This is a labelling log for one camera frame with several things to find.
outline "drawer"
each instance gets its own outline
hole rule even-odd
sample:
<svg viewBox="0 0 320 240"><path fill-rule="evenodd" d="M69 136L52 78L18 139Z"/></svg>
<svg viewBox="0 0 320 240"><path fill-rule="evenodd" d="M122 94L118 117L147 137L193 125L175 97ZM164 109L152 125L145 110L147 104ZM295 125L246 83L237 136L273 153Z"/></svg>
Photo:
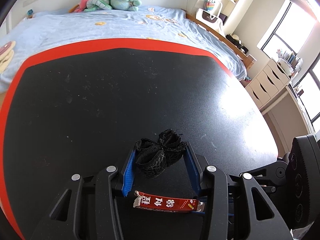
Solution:
<svg viewBox="0 0 320 240"><path fill-rule="evenodd" d="M277 77L281 80L282 84L287 84L289 77L284 73L284 71L277 65L276 62L270 60L268 66L274 71Z"/></svg>
<svg viewBox="0 0 320 240"><path fill-rule="evenodd" d="M276 93L278 93L279 90L277 89L276 85L264 71L260 72L260 74L257 76L257 79L270 97L273 97Z"/></svg>
<svg viewBox="0 0 320 240"><path fill-rule="evenodd" d="M247 85L245 87L245 90L247 90L248 94L251 96L252 100L256 104L258 108L260 108L263 104L261 101L258 99L257 95L254 94L253 90L251 89L250 85Z"/></svg>
<svg viewBox="0 0 320 240"><path fill-rule="evenodd" d="M271 79L271 81L277 87L278 90L281 90L284 87L284 84L281 82L280 78L268 65L265 66L263 71L267 74L268 78Z"/></svg>
<svg viewBox="0 0 320 240"><path fill-rule="evenodd" d="M250 87L263 105L270 100L270 96L258 79L253 79L250 82Z"/></svg>

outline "bed rail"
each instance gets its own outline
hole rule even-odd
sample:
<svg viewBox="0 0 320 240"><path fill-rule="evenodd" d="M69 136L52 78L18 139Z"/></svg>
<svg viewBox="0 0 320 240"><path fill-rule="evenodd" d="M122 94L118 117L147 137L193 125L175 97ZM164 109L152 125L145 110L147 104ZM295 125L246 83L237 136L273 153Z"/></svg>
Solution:
<svg viewBox="0 0 320 240"><path fill-rule="evenodd" d="M198 25L201 25L202 27L204 27L207 31L209 31L210 33L212 33L214 36L216 36L218 38L218 40L222 41L223 43L225 43L228 47L230 47L230 49L232 49L234 51L234 53L236 55L238 55L241 60L243 61L243 64L245 66L246 69L251 68L251 66L257 61L252 55L248 55L246 56L241 50L239 50L235 45L233 45L230 41L228 41L225 37L223 37L220 33L216 32L214 29L210 28L209 26L207 26L206 24L200 22L199 20L197 20L195 17L186 14L186 19L189 19L190 21L195 22Z"/></svg>

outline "red border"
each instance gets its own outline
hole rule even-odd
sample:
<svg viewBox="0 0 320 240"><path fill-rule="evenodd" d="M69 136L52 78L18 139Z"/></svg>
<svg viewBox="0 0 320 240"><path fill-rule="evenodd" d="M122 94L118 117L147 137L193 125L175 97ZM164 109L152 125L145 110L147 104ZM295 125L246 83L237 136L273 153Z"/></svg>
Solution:
<svg viewBox="0 0 320 240"><path fill-rule="evenodd" d="M140 50L154 50L154 51L167 51L176 52L189 55L208 56L213 58L219 66L232 78L233 74L228 70L220 60L217 59L212 53L197 49L191 46L182 45L178 43L172 43L167 41L149 40L149 39L101 39L91 41L81 41L71 43L49 49L33 55L23 62L20 69L17 71L12 83L7 91L4 98L2 108L0 109L0 200L2 203L3 211L10 222L11 226L17 232L17 234L24 240L24 237L19 229L19 226L13 215L10 201L7 195L5 181L4 181L4 163L3 163L3 144L4 144L4 130L7 121L7 116L10 108L10 104L15 93L15 90L19 84L19 81L23 75L23 72L30 66L37 65L43 62L54 60L57 58L68 57L72 55L102 51L107 49L117 48L129 48L129 49L140 49Z"/></svg>

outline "blue textured pad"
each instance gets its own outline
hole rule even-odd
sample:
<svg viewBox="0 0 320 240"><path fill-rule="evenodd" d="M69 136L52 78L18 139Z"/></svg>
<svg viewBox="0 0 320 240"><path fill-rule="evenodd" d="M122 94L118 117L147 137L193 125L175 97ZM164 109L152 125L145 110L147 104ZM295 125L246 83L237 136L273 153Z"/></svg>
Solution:
<svg viewBox="0 0 320 240"><path fill-rule="evenodd" d="M191 152L188 146L186 148L185 154L183 155L183 158L184 158L184 163L186 164L192 189L196 192L197 195L199 195L201 191L201 187L199 183L199 173L196 168L196 164L191 156Z"/></svg>
<svg viewBox="0 0 320 240"><path fill-rule="evenodd" d="M125 168L125 171L124 171L122 194L125 197L128 195L128 192L131 191L132 184L133 184L135 155L136 155L136 150L134 149L131 153L127 167Z"/></svg>

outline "blue bedspread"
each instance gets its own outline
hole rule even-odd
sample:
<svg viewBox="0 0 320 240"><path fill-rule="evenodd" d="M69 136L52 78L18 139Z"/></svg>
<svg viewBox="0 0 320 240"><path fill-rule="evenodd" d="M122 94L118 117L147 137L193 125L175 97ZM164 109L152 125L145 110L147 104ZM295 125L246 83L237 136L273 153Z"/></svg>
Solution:
<svg viewBox="0 0 320 240"><path fill-rule="evenodd" d="M66 13L65 10L36 14L20 22L0 39L0 46L16 41L14 56L0 74L0 93L5 92L28 57L41 51L78 41L105 38L153 38L205 49L214 54L237 79L246 69L237 55L212 34L185 19L179 9L142 6L138 12L98 10Z"/></svg>

